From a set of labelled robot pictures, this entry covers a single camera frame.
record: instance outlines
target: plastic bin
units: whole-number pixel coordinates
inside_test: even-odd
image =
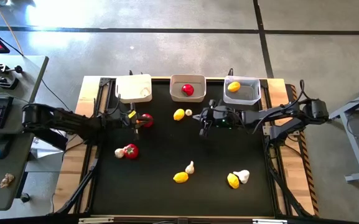
[[[228,85],[232,82],[240,83],[240,89],[234,93],[228,91]],[[259,99],[261,99],[261,84],[259,79],[231,75],[225,77],[223,87],[223,101],[225,103],[253,105]]]
[[[152,77],[149,74],[125,75],[116,78],[115,95],[122,103],[141,103],[152,100]]]
[[[182,86],[191,84],[194,88],[192,96],[185,96],[182,93]],[[172,100],[176,102],[200,103],[203,101],[206,92],[205,77],[203,75],[172,75],[169,83],[169,93]]]

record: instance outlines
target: red tomato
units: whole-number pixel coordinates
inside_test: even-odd
[[[194,88],[191,84],[184,84],[182,86],[182,92],[187,96],[192,96],[194,93]]]
[[[124,156],[128,159],[135,159],[139,154],[139,149],[134,144],[129,144],[124,147]]]
[[[143,114],[142,117],[149,118],[149,119],[153,119],[153,117],[152,117],[150,114]],[[143,126],[144,126],[145,128],[148,128],[148,127],[150,127],[150,126],[152,126],[152,125],[153,125],[153,120],[151,120],[150,122],[144,124]]]

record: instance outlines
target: wooden table frame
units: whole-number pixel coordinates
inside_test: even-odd
[[[99,85],[101,78],[104,77],[95,77],[95,76],[85,76],[83,79],[83,84],[80,92],[80,96],[78,98],[77,108],[75,112],[77,114],[84,114],[85,116],[91,116],[93,114],[94,101],[98,96]],[[286,104],[289,102],[286,85],[283,79],[267,79],[268,89],[269,89],[269,98],[267,98],[263,92],[263,100],[262,107],[263,109],[267,109],[269,107],[279,106],[280,104]],[[292,86],[292,95],[295,96],[295,88]],[[101,89],[101,101],[100,108],[104,108],[107,104],[107,96],[109,89],[102,88]],[[281,119],[275,121],[275,125],[282,125],[287,122],[289,119]],[[304,162],[302,158],[299,157],[296,153],[292,152],[291,149],[287,147],[280,147],[279,156],[280,160],[274,159],[274,165],[276,168],[279,163],[282,164],[284,168],[283,174],[286,179],[286,183],[288,188],[294,194],[298,202],[304,207],[304,209],[313,215],[318,215],[317,209],[317,200],[314,194],[313,189],[313,179],[312,179],[312,171],[309,165],[309,159],[307,157],[307,148],[305,143],[305,137],[303,133],[300,134],[301,141],[294,142],[291,140],[287,140],[286,144],[288,146],[293,147],[302,153]],[[72,140],[67,147],[74,146],[78,143],[82,142],[82,139],[76,137]],[[84,158],[86,152],[86,145],[80,145],[72,150],[68,151],[63,158],[62,168],[60,171],[60,175],[57,182],[57,187],[54,195],[54,205],[55,208],[60,208],[63,204],[70,198],[72,193],[77,188],[82,174],[86,172],[84,168]],[[95,158],[96,147],[92,149],[89,148],[88,153],[90,153],[91,161],[89,161],[88,168],[90,164],[92,164],[93,158]],[[87,205],[90,184],[88,183],[87,187],[83,192],[83,197],[81,199],[81,206],[77,208],[77,211],[84,212],[85,207]],[[286,199],[283,196],[281,189],[276,184],[276,193],[277,200],[279,204],[279,209],[281,213],[286,214],[288,203],[286,205]]]

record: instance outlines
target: concrete floor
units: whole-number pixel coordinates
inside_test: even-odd
[[[252,0],[194,1],[12,1],[2,8],[12,26],[257,29]],[[359,0],[259,0],[265,29],[359,30]],[[0,18],[0,26],[5,26]],[[129,70],[168,76],[197,73],[224,77],[266,77],[258,34],[141,34],[16,32],[27,55],[47,55],[44,80],[75,109],[84,75],[126,75]],[[14,44],[10,33],[0,36]],[[298,86],[333,111],[359,91],[359,35],[267,35],[275,78]],[[44,86],[38,102],[61,106]],[[306,131],[320,215],[359,221],[359,172],[341,125],[309,126]],[[0,218],[50,211],[58,173],[32,173],[25,191],[33,203],[15,201]]]

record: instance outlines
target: yellow lemon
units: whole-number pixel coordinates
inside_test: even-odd
[[[233,82],[228,85],[228,90],[232,93],[238,91],[240,89],[240,83],[239,82]]]
[[[174,113],[174,120],[179,121],[185,116],[185,111],[183,109],[177,109]]]
[[[240,185],[239,178],[237,178],[237,176],[232,173],[228,175],[228,183],[230,187],[233,187],[234,189],[237,189]]]
[[[180,172],[180,173],[175,174],[175,176],[174,176],[174,181],[177,183],[186,182],[187,179],[189,179],[189,176],[187,175],[186,172]]]

